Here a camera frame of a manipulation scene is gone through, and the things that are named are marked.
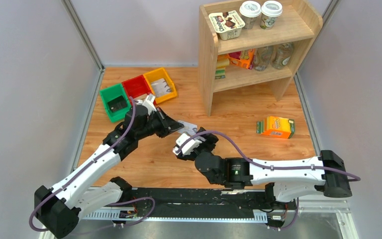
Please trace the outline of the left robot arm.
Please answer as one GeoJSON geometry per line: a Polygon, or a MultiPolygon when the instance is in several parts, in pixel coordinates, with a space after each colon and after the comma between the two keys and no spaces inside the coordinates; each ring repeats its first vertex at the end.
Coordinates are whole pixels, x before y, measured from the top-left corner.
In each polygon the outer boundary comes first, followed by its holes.
{"type": "Polygon", "coordinates": [[[137,149],[139,140],[154,134],[164,138],[183,127],[160,107],[148,109],[134,105],[81,166],[52,187],[40,186],[35,191],[34,210],[28,221],[30,228],[37,232],[50,231],[61,239],[91,212],[113,203],[129,205],[131,186],[120,177],[112,178],[98,190],[90,191],[89,187],[137,149]]]}

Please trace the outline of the right clear glass jar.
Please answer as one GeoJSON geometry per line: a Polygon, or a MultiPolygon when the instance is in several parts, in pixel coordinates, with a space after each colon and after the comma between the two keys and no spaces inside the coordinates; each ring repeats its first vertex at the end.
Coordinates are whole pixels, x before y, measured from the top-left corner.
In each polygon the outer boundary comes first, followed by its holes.
{"type": "Polygon", "coordinates": [[[275,69],[283,69],[287,66],[294,51],[294,43],[288,42],[278,45],[276,50],[276,56],[272,61],[272,67],[275,69]]]}

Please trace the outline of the left white paper cup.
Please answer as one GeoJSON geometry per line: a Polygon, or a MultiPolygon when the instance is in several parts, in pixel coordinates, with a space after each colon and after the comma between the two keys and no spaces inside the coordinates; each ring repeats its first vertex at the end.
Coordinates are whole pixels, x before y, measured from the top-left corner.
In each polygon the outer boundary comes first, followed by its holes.
{"type": "Polygon", "coordinates": [[[252,0],[245,1],[239,8],[241,18],[245,23],[244,29],[252,29],[257,17],[261,14],[261,5],[252,0]]]}

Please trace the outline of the red plastic bin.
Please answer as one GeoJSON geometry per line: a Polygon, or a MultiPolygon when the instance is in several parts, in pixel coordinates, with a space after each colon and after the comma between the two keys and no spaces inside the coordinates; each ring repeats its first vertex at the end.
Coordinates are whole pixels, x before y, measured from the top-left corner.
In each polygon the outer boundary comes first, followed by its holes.
{"type": "Polygon", "coordinates": [[[126,92],[126,95],[137,99],[142,95],[153,94],[155,96],[154,90],[149,85],[148,81],[145,79],[144,75],[139,75],[137,77],[123,81],[122,86],[126,92]]]}

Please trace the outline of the clear glass jar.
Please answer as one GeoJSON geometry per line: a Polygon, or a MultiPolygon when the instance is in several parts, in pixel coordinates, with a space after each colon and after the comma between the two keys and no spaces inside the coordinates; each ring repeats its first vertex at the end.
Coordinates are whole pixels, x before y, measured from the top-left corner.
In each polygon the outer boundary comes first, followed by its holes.
{"type": "Polygon", "coordinates": [[[288,42],[278,45],[276,50],[276,56],[272,61],[272,67],[275,69],[283,69],[287,66],[294,51],[294,43],[288,42]]]}
{"type": "Polygon", "coordinates": [[[253,58],[253,70],[264,71],[268,67],[273,54],[273,46],[265,46],[257,49],[253,58]]]}

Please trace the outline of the left clear glass jar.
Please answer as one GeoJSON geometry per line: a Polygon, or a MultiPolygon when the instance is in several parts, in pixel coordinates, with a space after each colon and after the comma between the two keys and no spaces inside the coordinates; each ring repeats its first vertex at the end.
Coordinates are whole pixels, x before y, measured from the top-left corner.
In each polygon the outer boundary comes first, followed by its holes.
{"type": "Polygon", "coordinates": [[[273,54],[273,46],[265,46],[257,49],[253,58],[253,70],[264,71],[268,67],[273,54]]]}

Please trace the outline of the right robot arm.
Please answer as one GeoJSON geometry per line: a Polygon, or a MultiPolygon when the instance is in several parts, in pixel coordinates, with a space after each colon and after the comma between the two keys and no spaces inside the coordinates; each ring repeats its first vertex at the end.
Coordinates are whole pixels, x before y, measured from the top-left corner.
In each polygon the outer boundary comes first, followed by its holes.
{"type": "Polygon", "coordinates": [[[264,184],[264,202],[272,209],[307,195],[348,198],[352,196],[350,182],[360,180],[346,171],[343,159],[332,150],[322,150],[319,156],[298,160],[248,158],[231,138],[204,128],[192,136],[182,133],[173,153],[178,159],[193,161],[210,184],[230,189],[264,184]],[[241,156],[222,158],[215,155],[213,150],[219,136],[230,141],[241,156]]]}

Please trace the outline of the black card in green bin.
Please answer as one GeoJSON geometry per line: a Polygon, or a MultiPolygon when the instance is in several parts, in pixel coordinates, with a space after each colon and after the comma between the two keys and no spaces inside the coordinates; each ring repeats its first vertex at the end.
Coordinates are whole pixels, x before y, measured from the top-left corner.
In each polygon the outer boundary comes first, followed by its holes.
{"type": "Polygon", "coordinates": [[[114,113],[128,107],[124,96],[118,96],[117,98],[107,103],[109,110],[114,113]]]}

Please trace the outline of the orange snack box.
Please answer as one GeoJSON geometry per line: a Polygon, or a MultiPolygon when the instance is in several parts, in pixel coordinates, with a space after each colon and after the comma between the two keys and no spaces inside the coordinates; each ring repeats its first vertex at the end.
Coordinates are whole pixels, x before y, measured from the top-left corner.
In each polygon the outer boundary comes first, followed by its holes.
{"type": "Polygon", "coordinates": [[[295,123],[293,119],[268,116],[262,121],[257,121],[256,133],[290,139],[295,133],[295,123]]]}

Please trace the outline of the right white paper cup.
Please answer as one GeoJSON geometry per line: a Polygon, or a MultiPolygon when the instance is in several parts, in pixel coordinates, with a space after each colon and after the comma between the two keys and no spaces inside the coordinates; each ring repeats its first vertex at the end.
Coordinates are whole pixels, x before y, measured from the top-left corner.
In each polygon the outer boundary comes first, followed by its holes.
{"type": "Polygon", "coordinates": [[[265,30],[270,30],[277,18],[281,16],[283,6],[280,2],[275,0],[268,0],[261,6],[261,23],[260,27],[265,30]]]}

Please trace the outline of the orange box on shelf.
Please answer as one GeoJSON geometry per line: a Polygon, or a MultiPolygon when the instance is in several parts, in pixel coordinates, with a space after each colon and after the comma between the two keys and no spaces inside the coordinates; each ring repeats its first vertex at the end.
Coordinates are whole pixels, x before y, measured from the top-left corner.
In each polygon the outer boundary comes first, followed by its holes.
{"type": "Polygon", "coordinates": [[[227,56],[231,65],[251,70],[255,51],[256,49],[247,49],[228,53],[227,56]]]}

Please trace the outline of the green plastic bin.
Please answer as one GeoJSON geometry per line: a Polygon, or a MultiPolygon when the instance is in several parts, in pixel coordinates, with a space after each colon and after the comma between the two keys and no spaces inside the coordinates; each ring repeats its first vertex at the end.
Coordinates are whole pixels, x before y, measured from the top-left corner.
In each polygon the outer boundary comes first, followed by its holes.
{"type": "Polygon", "coordinates": [[[105,112],[112,123],[121,121],[131,109],[131,102],[121,84],[99,91],[105,112]]]}

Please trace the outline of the yellow green sponge stack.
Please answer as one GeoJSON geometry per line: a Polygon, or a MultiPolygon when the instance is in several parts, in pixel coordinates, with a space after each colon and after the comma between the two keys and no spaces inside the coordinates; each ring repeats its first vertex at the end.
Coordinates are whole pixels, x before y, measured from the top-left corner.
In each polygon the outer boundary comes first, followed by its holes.
{"type": "Polygon", "coordinates": [[[217,56],[215,79],[224,79],[226,77],[226,67],[229,66],[230,60],[227,54],[217,56]]]}

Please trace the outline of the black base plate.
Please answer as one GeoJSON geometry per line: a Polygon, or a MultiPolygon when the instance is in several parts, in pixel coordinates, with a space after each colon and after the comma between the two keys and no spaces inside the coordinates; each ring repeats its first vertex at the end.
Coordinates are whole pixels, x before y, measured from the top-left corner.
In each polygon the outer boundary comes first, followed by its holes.
{"type": "Polygon", "coordinates": [[[133,203],[139,216],[154,218],[249,219],[254,210],[280,212],[296,209],[296,202],[273,201],[263,190],[133,188],[120,201],[133,203]]]}

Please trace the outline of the card in yellow bin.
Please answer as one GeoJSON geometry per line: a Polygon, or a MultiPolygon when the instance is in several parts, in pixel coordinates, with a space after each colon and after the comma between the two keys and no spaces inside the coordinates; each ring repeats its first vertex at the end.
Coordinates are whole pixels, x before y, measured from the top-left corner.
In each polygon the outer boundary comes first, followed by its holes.
{"type": "Polygon", "coordinates": [[[154,90],[155,96],[157,98],[163,97],[172,92],[172,89],[165,78],[160,78],[156,81],[151,82],[151,87],[154,90]]]}

